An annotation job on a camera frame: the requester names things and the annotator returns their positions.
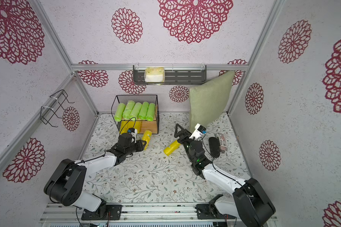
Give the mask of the black wire wooden shelf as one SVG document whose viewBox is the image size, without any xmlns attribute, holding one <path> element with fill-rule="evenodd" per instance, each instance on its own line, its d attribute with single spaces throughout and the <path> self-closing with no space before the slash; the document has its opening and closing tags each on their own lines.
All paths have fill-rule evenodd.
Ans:
<svg viewBox="0 0 341 227">
<path fill-rule="evenodd" d="M 120 133 L 131 127 L 137 133 L 146 130 L 159 132 L 159 110 L 157 95 L 116 95 L 112 103 L 112 117 Z"/>
</svg>

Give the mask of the green bag roll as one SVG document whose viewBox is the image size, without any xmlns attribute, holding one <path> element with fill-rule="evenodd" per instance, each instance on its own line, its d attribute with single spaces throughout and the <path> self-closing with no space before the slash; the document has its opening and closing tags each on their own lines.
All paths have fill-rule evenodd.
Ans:
<svg viewBox="0 0 341 227">
<path fill-rule="evenodd" d="M 135 103 L 135 105 L 134 105 L 134 107 L 130 113 L 130 119 L 132 119 L 132 120 L 138 119 L 138 114 L 139 114 L 139 111 L 141 109 L 141 106 L 142 106 L 142 103 L 140 103 L 140 102 Z"/>
<path fill-rule="evenodd" d="M 148 102 L 143 102 L 143 104 L 141 106 L 141 109 L 139 111 L 139 114 L 138 114 L 138 119 L 140 119 L 140 120 L 145 120 L 146 119 L 148 108 L 149 108 L 149 103 Z"/>
<path fill-rule="evenodd" d="M 123 115 L 122 117 L 125 119 L 125 120 L 129 120 L 130 119 L 130 114 L 135 106 L 135 101 L 133 100 L 129 100 L 125 106 L 125 109 L 123 111 Z"/>
<path fill-rule="evenodd" d="M 121 122 L 123 118 L 123 113 L 125 111 L 126 105 L 124 103 L 119 103 L 114 115 L 114 120 L 116 122 Z"/>
<path fill-rule="evenodd" d="M 146 113 L 146 120 L 152 122 L 155 115 L 155 103 L 150 103 Z"/>
</svg>

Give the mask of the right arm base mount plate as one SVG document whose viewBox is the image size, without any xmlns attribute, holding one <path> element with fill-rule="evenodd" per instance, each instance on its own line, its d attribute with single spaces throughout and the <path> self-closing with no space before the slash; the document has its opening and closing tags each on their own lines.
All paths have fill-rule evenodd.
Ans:
<svg viewBox="0 0 341 227">
<path fill-rule="evenodd" d="M 198 219 L 236 219 L 235 216 L 232 216 L 227 213 L 221 213 L 215 205 L 210 204 L 197 204 L 196 205 L 196 213 Z"/>
</svg>

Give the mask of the yellow bag roll top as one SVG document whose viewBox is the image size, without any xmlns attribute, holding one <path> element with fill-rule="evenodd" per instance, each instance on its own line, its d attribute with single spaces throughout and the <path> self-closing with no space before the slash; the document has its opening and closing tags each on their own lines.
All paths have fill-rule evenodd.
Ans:
<svg viewBox="0 0 341 227">
<path fill-rule="evenodd" d="M 180 147 L 180 145 L 181 144 L 177 140 L 175 140 L 172 144 L 170 144 L 164 149 L 165 155 L 167 156 L 171 155 L 175 150 L 177 150 Z"/>
</svg>

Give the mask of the white yellow sponge block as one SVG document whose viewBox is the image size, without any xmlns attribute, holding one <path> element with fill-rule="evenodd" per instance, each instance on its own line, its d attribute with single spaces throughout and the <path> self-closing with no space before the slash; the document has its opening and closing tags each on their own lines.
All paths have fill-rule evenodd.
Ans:
<svg viewBox="0 0 341 227">
<path fill-rule="evenodd" d="M 165 69 L 163 67 L 148 67 L 145 69 L 146 83 L 163 83 L 165 81 Z"/>
</svg>

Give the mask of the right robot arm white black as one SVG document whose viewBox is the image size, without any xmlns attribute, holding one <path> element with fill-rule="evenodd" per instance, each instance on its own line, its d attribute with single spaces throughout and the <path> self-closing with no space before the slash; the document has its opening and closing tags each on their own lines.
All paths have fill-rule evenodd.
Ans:
<svg viewBox="0 0 341 227">
<path fill-rule="evenodd" d="M 245 180 L 221 170 L 205 155 L 201 140 L 205 127 L 197 124 L 194 132 L 175 125 L 174 137 L 183 145 L 196 176 L 216 184 L 229 196 L 218 194 L 208 204 L 196 205 L 199 219 L 222 219 L 232 216 L 247 227 L 262 227 L 276 208 L 261 184 L 254 178 Z"/>
</svg>

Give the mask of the green cushion pillow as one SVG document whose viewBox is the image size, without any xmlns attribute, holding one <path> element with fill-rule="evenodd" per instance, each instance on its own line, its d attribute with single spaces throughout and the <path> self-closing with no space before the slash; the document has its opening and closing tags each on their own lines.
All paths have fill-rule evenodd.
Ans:
<svg viewBox="0 0 341 227">
<path fill-rule="evenodd" d="M 220 117 L 228 104 L 234 77 L 235 71 L 228 71 L 202 85 L 190 88 L 191 130 L 195 129 L 196 124 L 207 127 Z"/>
</svg>

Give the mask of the yellow bag roll front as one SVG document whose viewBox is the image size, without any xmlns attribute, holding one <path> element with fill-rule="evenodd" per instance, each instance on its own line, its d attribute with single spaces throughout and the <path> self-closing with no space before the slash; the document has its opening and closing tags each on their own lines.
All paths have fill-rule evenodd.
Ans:
<svg viewBox="0 0 341 227">
<path fill-rule="evenodd" d="M 119 133 L 124 134 L 128 131 L 128 121 L 122 121 L 120 124 Z"/>
</svg>

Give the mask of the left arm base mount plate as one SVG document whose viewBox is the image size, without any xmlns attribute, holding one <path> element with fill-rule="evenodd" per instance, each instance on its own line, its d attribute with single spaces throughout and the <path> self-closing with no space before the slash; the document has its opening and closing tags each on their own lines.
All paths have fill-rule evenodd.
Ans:
<svg viewBox="0 0 341 227">
<path fill-rule="evenodd" d="M 96 211 L 84 210 L 81 220 L 120 220 L 122 205 L 101 205 Z"/>
</svg>

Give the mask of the black oval object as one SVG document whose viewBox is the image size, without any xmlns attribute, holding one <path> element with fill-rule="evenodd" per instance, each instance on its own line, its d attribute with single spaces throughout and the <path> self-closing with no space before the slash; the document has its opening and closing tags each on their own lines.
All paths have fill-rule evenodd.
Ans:
<svg viewBox="0 0 341 227">
<path fill-rule="evenodd" d="M 219 140 L 216 137 L 210 137 L 208 142 L 210 147 L 210 155 L 214 159 L 219 158 L 221 153 Z"/>
</svg>

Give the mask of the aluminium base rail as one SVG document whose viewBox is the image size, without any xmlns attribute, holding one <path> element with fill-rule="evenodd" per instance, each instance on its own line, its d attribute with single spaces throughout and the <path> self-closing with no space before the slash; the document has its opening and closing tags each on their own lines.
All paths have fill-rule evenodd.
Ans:
<svg viewBox="0 0 341 227">
<path fill-rule="evenodd" d="M 214 217 L 207 203 L 109 203 L 105 215 L 95 219 L 84 209 L 49 203 L 39 223 L 113 223 L 122 222 L 224 222 L 240 221 L 232 215 Z"/>
</svg>

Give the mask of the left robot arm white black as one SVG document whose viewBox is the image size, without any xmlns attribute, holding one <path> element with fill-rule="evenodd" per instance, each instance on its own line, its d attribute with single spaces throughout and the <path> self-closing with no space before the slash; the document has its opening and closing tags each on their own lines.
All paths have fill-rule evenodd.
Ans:
<svg viewBox="0 0 341 227">
<path fill-rule="evenodd" d="M 64 159 L 46 183 L 44 193 L 64 206 L 104 213 L 106 201 L 83 189 L 86 178 L 121 164 L 131 154 L 143 151 L 146 145 L 146 141 L 136 139 L 135 133 L 124 133 L 115 145 L 99 157 L 77 161 Z"/>
</svg>

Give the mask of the grey wall mounted rack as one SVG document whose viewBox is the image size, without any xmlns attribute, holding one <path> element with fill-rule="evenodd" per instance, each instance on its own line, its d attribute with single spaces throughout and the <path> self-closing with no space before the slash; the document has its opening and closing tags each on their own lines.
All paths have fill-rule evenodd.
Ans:
<svg viewBox="0 0 341 227">
<path fill-rule="evenodd" d="M 134 65 L 133 81 L 136 85 L 202 85 L 207 79 L 206 70 L 205 65 L 194 70 L 165 70 L 164 82 L 146 82 L 146 70 Z"/>
</svg>

